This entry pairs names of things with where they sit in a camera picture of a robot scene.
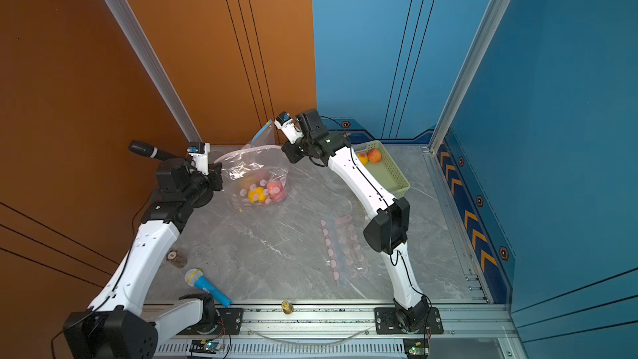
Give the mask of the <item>pink peach with leaf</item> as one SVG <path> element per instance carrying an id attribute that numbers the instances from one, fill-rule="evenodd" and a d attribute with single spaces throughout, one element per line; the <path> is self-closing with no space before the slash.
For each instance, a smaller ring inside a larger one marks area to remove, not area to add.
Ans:
<path id="1" fill-rule="evenodd" d="M 282 194 L 285 193 L 285 189 L 283 186 L 282 181 L 280 181 L 280 179 L 275 179 L 275 180 L 271 180 L 267 183 L 267 192 L 268 192 L 268 197 L 271 199 L 272 195 L 277 195 L 277 194 Z"/>

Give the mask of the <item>pale pink peach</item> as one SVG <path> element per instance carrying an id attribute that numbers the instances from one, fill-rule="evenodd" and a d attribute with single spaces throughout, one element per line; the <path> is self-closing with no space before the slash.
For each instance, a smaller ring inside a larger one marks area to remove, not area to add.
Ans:
<path id="1" fill-rule="evenodd" d="M 279 202 L 283 201 L 285 198 L 286 198 L 286 194 L 285 193 L 271 196 L 272 202 L 274 202 L 274 203 L 279 203 Z"/>

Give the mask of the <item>pink-dotted zip bag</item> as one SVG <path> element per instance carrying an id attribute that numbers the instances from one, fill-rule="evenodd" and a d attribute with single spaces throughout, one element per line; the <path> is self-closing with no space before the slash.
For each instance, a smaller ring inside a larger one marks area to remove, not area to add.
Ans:
<path id="1" fill-rule="evenodd" d="M 283 183 L 287 198 L 289 161 L 280 146 L 259 146 L 231 151 L 220 156 L 215 163 L 222 165 L 223 191 L 239 212 L 275 205 L 268 197 L 264 203 L 251 204 L 248 193 L 257 187 L 267 189 L 271 180 Z"/>
<path id="2" fill-rule="evenodd" d="M 327 265 L 338 287 L 352 285 L 369 273 L 369 263 L 362 246 L 361 233 L 351 215 L 320 221 Z"/>

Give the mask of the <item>clear blue-zipper zip bag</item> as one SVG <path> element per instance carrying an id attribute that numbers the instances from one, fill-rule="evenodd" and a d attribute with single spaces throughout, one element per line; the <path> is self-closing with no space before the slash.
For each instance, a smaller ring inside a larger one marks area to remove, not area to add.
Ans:
<path id="1" fill-rule="evenodd" d="M 249 141 L 248 147 L 254 148 L 259 146 L 270 146 L 276 144 L 276 131 L 272 120 L 268 120 L 262 128 L 254 135 L 251 141 Z"/>

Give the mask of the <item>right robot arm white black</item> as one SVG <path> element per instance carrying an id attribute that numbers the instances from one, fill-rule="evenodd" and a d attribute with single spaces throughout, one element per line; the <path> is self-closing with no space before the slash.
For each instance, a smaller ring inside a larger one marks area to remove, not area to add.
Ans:
<path id="1" fill-rule="evenodd" d="M 435 309 L 417 283 L 408 253 L 410 204 L 397 199 L 362 164 L 350 139 L 329 130 L 316 109 L 297 116 L 280 113 L 275 126 L 286 136 L 282 151 L 296 164 L 307 158 L 338 175 L 362 204 L 370 219 L 363 235 L 382 257 L 393 288 L 397 322 L 402 331 L 424 332 Z"/>

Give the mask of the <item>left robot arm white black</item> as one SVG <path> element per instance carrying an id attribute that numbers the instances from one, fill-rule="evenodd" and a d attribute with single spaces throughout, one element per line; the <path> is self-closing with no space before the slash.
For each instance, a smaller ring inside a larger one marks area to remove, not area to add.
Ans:
<path id="1" fill-rule="evenodd" d="M 218 325 L 209 294 L 180 299 L 149 320 L 143 317 L 150 286 L 189 216 L 223 186 L 221 164 L 203 173 L 181 158 L 161 162 L 156 179 L 159 198 L 144 212 L 120 266 L 86 311 L 71 313 L 62 327 L 75 358 L 151 358 L 184 329 L 208 334 Z"/>

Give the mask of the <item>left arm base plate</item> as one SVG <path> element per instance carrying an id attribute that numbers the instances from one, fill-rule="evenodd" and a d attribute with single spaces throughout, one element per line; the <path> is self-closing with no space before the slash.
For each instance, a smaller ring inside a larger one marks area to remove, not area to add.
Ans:
<path id="1" fill-rule="evenodd" d="M 202 322 L 187 327 L 178 336 L 217 336 L 219 334 L 239 335 L 244 320 L 244 310 L 241 307 L 217 307 L 215 309 L 214 325 L 204 325 Z"/>

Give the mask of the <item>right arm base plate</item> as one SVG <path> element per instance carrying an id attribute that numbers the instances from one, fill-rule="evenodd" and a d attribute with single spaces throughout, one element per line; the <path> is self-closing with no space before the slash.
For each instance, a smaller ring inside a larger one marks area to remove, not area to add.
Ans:
<path id="1" fill-rule="evenodd" d="M 376 307 L 375 330 L 379 335 L 425 334 L 442 335 L 445 332 L 440 311 L 432 307 L 422 319 L 413 320 L 405 311 L 395 307 Z"/>

